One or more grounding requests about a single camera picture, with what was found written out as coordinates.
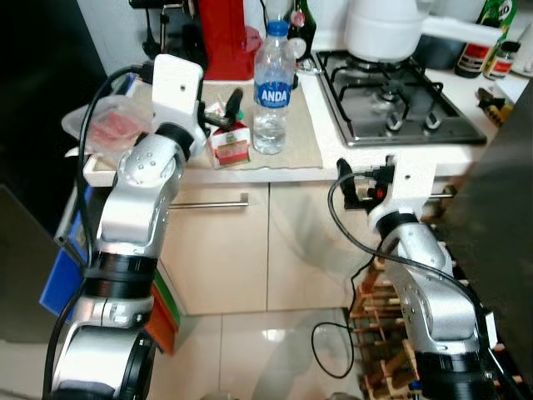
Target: water bottle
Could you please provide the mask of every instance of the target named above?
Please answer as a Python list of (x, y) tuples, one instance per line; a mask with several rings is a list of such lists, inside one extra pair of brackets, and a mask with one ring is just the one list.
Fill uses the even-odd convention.
[(277, 154), (286, 136), (286, 114), (291, 101), (296, 59), (287, 46), (286, 21), (270, 21), (268, 36), (255, 59), (253, 147)]

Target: green bottle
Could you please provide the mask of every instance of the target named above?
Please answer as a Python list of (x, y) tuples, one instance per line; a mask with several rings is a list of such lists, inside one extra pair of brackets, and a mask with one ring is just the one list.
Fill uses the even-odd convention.
[(287, 37), (289, 39), (300, 38), (306, 44), (305, 52), (297, 59), (297, 61), (301, 61), (311, 52), (311, 45), (313, 44), (313, 38), (315, 37), (316, 32), (316, 22), (311, 15), (307, 0), (294, 0), (294, 7), (291, 12), (286, 15), (286, 20), (290, 24)]

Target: red label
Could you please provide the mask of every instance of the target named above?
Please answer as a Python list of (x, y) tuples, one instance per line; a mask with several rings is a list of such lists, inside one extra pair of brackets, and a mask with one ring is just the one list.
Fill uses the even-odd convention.
[(294, 10), (291, 13), (291, 23), (295, 27), (303, 27), (306, 23), (306, 14), (304, 14), (301, 10)]
[(488, 53), (488, 47), (478, 46), (476, 44), (469, 44), (465, 49), (465, 55), (473, 58), (484, 59)]
[(225, 144), (216, 150), (216, 157), (220, 165), (229, 165), (242, 161), (250, 161), (248, 154), (249, 143), (246, 140)]
[(511, 71), (511, 68), (513, 67), (512, 62), (503, 62), (498, 61), (494, 68), (492, 68), (492, 72), (494, 73), (508, 73)]

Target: wooden rack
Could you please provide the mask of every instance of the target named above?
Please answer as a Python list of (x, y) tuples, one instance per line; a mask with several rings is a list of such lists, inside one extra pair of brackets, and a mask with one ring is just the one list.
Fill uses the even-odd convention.
[(375, 258), (357, 287), (350, 310), (356, 347), (361, 351), (361, 387), (371, 400), (408, 399), (419, 392), (409, 384), (418, 380), (415, 354), (407, 340), (400, 299), (387, 281), (377, 283), (385, 260)]

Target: pot handle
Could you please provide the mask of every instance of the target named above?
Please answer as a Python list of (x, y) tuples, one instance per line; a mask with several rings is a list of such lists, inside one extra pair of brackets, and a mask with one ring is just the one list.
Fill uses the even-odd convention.
[(503, 31), (497, 27), (484, 27), (449, 17), (427, 17), (422, 23), (422, 33), (437, 38), (493, 47), (501, 38)]

